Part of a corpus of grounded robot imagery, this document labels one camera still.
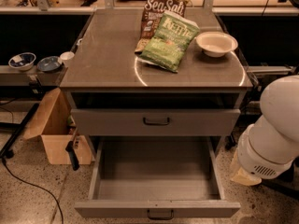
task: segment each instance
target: drawer handle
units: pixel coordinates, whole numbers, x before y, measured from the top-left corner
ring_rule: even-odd
[[[171,220],[174,218],[174,210],[171,210],[170,217],[151,217],[150,210],[148,210],[148,219],[149,220]]]
[[[167,118],[166,122],[151,122],[147,118],[143,118],[143,123],[145,125],[166,126],[170,123],[170,118]]]

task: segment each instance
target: snack bag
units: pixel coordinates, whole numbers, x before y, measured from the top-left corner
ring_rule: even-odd
[[[165,10],[170,10],[183,17],[190,0],[147,0],[141,20],[141,36],[135,53],[141,53],[153,37]]]
[[[178,14],[165,11],[154,37],[142,51],[141,61],[177,72],[178,65],[199,27]]]

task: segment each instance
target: empty drawer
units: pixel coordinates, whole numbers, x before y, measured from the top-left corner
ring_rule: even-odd
[[[73,109],[85,135],[229,135],[238,109]]]
[[[208,138],[105,137],[83,217],[230,217]]]

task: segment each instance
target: box flap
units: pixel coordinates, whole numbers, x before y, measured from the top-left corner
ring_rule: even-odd
[[[45,94],[34,116],[28,122],[23,138],[41,134],[66,134],[70,106],[59,88]]]

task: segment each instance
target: black handle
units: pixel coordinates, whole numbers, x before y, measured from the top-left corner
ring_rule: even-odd
[[[71,160],[73,170],[76,171],[79,168],[78,158],[76,156],[75,150],[73,149],[73,141],[69,141],[65,150],[68,152],[69,159]]]
[[[170,118],[167,117],[166,122],[152,122],[149,121],[147,118],[143,118],[143,123],[145,125],[166,126],[170,123]]]
[[[151,217],[150,210],[148,210],[148,219],[150,220],[171,220],[174,218],[174,210],[171,210],[170,217]]]

